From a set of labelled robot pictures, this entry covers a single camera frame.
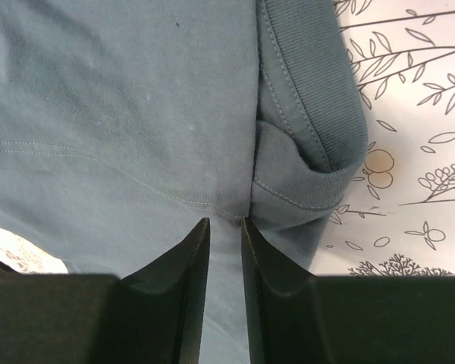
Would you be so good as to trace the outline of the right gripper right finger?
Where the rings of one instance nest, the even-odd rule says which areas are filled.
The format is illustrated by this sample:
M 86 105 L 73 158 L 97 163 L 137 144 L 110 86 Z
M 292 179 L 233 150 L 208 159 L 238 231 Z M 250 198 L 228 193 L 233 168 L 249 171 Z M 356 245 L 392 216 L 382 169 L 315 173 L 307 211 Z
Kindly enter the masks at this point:
M 253 363 L 455 363 L 455 277 L 315 276 L 241 228 Z

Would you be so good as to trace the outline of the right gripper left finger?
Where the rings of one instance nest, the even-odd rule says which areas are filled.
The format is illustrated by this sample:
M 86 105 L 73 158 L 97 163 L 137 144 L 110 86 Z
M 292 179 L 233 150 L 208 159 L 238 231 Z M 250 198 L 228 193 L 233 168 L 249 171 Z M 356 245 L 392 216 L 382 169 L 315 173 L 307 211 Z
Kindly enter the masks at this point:
M 44 274 L 0 250 L 0 363 L 196 363 L 209 267 L 204 218 L 125 278 Z

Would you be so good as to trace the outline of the dark blue-grey t-shirt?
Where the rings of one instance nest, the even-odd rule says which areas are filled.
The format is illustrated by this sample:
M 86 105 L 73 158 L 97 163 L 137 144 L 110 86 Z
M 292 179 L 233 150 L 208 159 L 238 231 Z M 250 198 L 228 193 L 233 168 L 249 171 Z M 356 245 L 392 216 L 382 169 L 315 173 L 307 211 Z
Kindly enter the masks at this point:
M 0 228 L 125 277 L 209 218 L 203 363 L 249 362 L 242 220 L 309 265 L 366 144 L 330 1 L 0 1 Z

